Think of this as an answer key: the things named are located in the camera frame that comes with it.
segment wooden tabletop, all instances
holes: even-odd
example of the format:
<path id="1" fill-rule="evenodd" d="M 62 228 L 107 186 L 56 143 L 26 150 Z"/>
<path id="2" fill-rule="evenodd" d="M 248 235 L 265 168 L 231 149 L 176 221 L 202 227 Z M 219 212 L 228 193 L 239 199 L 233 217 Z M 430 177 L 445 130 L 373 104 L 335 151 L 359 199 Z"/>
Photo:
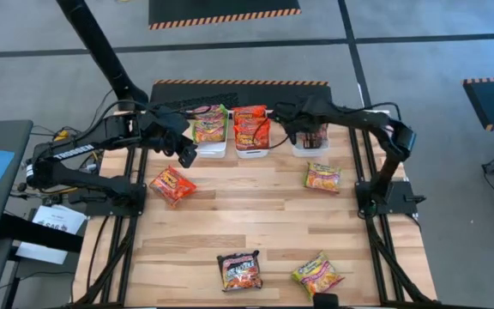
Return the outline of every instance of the wooden tabletop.
<path id="1" fill-rule="evenodd" d="M 321 250 L 346 278 L 329 290 L 339 295 L 341 305 L 377 305 L 367 233 L 364 221 L 357 217 L 353 190 L 357 178 L 348 130 L 330 125 L 328 131 L 331 147 L 321 158 L 293 157 L 292 146 L 286 143 L 265 158 L 242 160 L 236 155 L 231 130 L 224 159 L 198 158 L 189 169 L 179 168 L 176 157 L 150 151 L 147 183 L 171 165 L 197 185 L 197 192 L 177 209 L 170 209 L 148 189 L 136 230 L 126 306 L 310 306 L 291 273 Z M 272 141 L 284 137 L 283 130 L 272 124 Z M 365 158 L 361 132 L 358 139 Z M 384 152 L 376 140 L 372 144 L 377 164 L 382 164 Z M 106 151 L 101 175 L 123 174 L 125 157 L 123 149 Z M 307 161 L 340 167 L 340 194 L 304 188 Z M 396 176 L 405 177 L 403 167 Z M 419 229 L 404 215 L 390 215 L 389 221 L 398 262 L 420 290 L 435 299 Z M 102 218 L 94 218 L 87 225 L 75 275 L 76 297 L 86 291 L 87 269 L 101 222 Z M 102 234 L 92 281 L 105 266 L 112 228 L 113 218 Z M 223 293 L 216 257 L 254 250 L 260 251 L 263 288 Z M 388 267 L 383 268 L 389 282 Z M 120 273 L 118 265 L 114 274 Z M 114 276 L 111 300 L 116 297 Z"/>

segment black noodle package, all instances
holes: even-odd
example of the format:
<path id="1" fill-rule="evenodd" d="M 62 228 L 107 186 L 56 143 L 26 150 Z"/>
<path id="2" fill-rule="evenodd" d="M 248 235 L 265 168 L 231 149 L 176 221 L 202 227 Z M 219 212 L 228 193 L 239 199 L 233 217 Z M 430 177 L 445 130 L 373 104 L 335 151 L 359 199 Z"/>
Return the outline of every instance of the black noodle package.
<path id="1" fill-rule="evenodd" d="M 229 256 L 216 257 L 222 275 L 223 291 L 244 288 L 262 288 L 260 267 L 258 266 L 259 251 L 253 253 L 235 253 Z"/>

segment gray floor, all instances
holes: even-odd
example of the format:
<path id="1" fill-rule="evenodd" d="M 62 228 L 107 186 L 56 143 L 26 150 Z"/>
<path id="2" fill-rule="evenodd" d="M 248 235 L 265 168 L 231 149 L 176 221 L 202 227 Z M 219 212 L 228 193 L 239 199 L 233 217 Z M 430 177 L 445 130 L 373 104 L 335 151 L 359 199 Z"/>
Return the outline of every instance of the gray floor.
<path id="1" fill-rule="evenodd" d="M 148 1 L 87 2 L 115 46 L 345 37 L 335 0 L 301 0 L 301 16 L 162 31 L 148 31 Z M 347 4 L 358 37 L 494 33 L 494 0 Z M 81 47 L 53 1 L 0 0 L 0 52 Z M 482 129 L 461 87 L 461 79 L 494 76 L 494 40 L 360 45 L 359 54 L 373 102 L 398 102 L 404 121 L 419 134 L 406 166 L 415 191 L 428 197 L 419 207 L 420 221 L 439 299 L 494 307 L 494 192 L 480 167 L 494 158 L 494 132 Z M 158 78 L 326 80 L 342 105 L 361 104 L 346 45 L 119 57 L 148 92 Z M 89 56 L 0 58 L 0 119 L 84 129 L 108 89 Z M 41 141 L 31 139 L 27 156 Z M 36 206 L 11 200 L 7 209 L 21 215 Z M 62 268 L 29 263 L 21 273 L 73 270 L 74 259 Z M 15 307 L 60 306 L 69 300 L 69 280 L 23 282 Z"/>

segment white container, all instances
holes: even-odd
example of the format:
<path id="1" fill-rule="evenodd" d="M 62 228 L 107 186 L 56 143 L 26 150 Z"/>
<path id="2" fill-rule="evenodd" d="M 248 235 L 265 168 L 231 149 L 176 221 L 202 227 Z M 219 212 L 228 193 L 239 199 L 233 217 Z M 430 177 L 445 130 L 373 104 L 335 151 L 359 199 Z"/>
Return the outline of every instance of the white container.
<path id="1" fill-rule="evenodd" d="M 228 141 L 228 125 L 230 119 L 226 121 L 226 127 L 224 128 L 224 142 L 200 142 L 197 144 L 197 155 L 200 158 L 222 159 L 226 156 L 226 144 Z"/>
<path id="2" fill-rule="evenodd" d="M 232 121 L 235 124 L 235 119 L 233 118 L 233 112 L 229 112 L 229 113 L 232 114 Z M 268 137 L 268 143 L 270 146 L 272 146 L 272 140 L 270 139 L 270 137 Z M 236 148 L 236 152 L 238 153 L 238 157 L 241 159 L 256 159 L 256 158 L 262 158 L 262 157 L 267 156 L 268 153 L 270 152 L 270 149 L 238 150 Z"/>
<path id="3" fill-rule="evenodd" d="M 292 155 L 298 158 L 315 158 L 325 155 L 325 152 L 329 150 L 329 139 L 322 142 L 322 146 L 317 149 L 305 149 L 300 142 L 296 145 L 292 145 Z"/>
<path id="4" fill-rule="evenodd" d="M 269 149 L 255 149 L 255 150 L 236 149 L 236 152 L 238 153 L 238 157 L 240 157 L 241 159 L 255 159 L 266 156 L 270 152 L 270 150 Z"/>

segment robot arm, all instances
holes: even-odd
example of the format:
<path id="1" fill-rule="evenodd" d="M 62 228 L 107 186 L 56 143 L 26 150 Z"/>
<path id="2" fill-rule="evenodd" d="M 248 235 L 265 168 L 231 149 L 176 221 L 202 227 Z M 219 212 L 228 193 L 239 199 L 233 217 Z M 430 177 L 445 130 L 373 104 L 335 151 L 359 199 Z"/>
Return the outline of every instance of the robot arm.
<path id="1" fill-rule="evenodd" d="M 99 120 L 79 136 L 37 145 L 27 161 L 27 184 L 35 189 L 69 185 L 103 191 L 114 203 L 134 202 L 145 190 L 124 176 L 111 179 L 82 173 L 64 166 L 62 161 L 96 149 L 127 147 L 150 148 L 167 156 L 178 155 L 183 167 L 196 158 L 196 145 L 183 132 L 189 127 L 180 113 L 159 106 L 145 113 L 126 113 Z"/>
<path id="2" fill-rule="evenodd" d="M 322 124 L 344 125 L 373 134 L 386 152 L 383 168 L 370 182 L 371 200 L 377 204 L 388 201 L 392 176 L 411 154 L 416 137 L 413 130 L 385 113 L 338 107 L 316 96 L 298 104 L 278 103 L 268 117 L 283 126 L 293 144 L 298 132 L 316 132 Z"/>

